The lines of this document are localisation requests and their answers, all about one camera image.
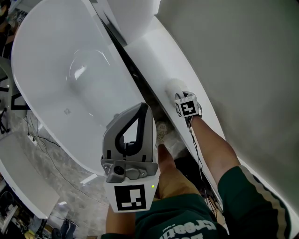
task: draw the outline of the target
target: shoe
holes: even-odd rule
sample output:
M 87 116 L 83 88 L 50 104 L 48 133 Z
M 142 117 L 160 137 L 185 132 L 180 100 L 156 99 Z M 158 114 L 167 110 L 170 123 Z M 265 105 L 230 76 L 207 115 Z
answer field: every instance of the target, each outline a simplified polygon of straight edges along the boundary
M 159 121 L 156 123 L 157 128 L 157 141 L 156 146 L 158 147 L 160 144 L 164 144 L 164 137 L 167 134 L 167 125 L 163 121 Z

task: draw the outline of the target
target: white wall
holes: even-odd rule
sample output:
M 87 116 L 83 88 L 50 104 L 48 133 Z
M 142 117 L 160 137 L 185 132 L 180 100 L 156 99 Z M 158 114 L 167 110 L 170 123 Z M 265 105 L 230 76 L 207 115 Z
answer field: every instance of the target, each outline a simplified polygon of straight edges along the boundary
M 161 0 L 158 18 L 238 156 L 299 213 L 298 2 Z

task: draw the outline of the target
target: sleeve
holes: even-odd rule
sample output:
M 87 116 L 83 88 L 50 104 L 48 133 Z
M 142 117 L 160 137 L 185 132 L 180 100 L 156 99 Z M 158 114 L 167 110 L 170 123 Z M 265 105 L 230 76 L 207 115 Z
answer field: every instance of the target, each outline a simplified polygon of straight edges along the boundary
M 218 191 L 233 238 L 289 238 L 291 224 L 286 206 L 244 166 L 227 171 Z
M 103 234 L 101 239 L 132 239 L 132 237 L 116 233 L 107 233 Z

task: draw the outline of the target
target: gray floor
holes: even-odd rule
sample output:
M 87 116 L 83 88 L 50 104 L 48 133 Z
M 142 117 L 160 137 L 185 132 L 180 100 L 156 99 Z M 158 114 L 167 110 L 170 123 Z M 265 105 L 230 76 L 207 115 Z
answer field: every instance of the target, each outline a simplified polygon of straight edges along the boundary
M 168 121 L 157 101 L 150 91 L 145 89 L 143 93 L 147 103 L 150 105 L 155 120 L 165 120 L 169 125 L 169 134 L 165 138 L 165 144 L 174 158 L 186 154 L 186 148 L 177 132 Z M 2 100 L 0 109 L 6 105 L 7 94 L 0 92 Z M 68 154 L 60 147 L 44 141 L 45 146 L 38 140 L 38 146 L 30 142 L 27 137 L 28 127 L 33 135 L 37 135 L 37 125 L 39 122 L 31 111 L 26 118 L 21 119 L 13 112 L 8 111 L 6 122 L 11 128 L 10 134 L 17 136 L 18 142 L 25 155 L 28 157 L 36 171 L 48 182 L 49 185 L 60 195 L 58 204 L 55 206 L 49 223 L 52 226 L 60 228 L 63 218 L 68 218 L 79 225 L 75 231 L 78 239 L 85 239 L 86 236 L 101 235 L 105 232 L 106 214 L 108 209 L 108 200 L 103 188 L 104 177 L 99 176 L 86 185 L 80 182 L 90 176 L 92 173 L 79 166 Z M 49 133 L 42 128 L 39 131 L 41 137 L 54 141 Z

